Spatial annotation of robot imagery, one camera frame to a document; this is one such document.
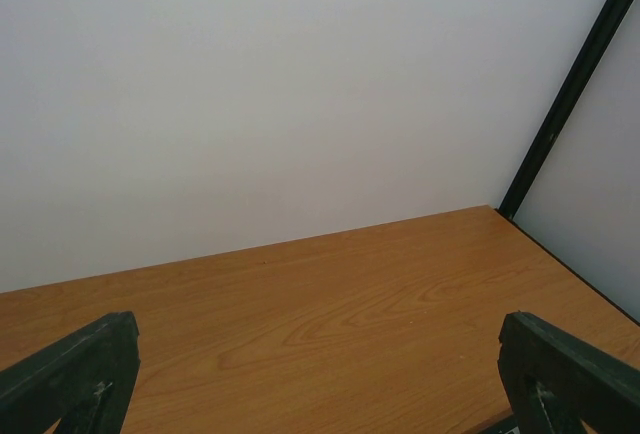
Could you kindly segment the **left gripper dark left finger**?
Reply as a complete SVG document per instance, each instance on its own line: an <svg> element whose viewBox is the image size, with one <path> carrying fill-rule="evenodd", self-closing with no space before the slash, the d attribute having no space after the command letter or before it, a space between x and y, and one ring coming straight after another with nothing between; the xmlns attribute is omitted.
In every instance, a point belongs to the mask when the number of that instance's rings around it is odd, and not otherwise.
<svg viewBox="0 0 640 434"><path fill-rule="evenodd" d="M3 433L119 433L140 368L133 312L114 312L1 371Z"/></svg>

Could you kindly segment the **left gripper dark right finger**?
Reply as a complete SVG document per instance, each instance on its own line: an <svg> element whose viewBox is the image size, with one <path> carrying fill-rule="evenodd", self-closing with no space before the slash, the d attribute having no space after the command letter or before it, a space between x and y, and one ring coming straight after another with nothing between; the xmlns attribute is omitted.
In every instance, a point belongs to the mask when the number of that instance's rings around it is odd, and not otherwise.
<svg viewBox="0 0 640 434"><path fill-rule="evenodd" d="M528 312L506 315L498 370L522 433L637 433L639 370Z"/></svg>

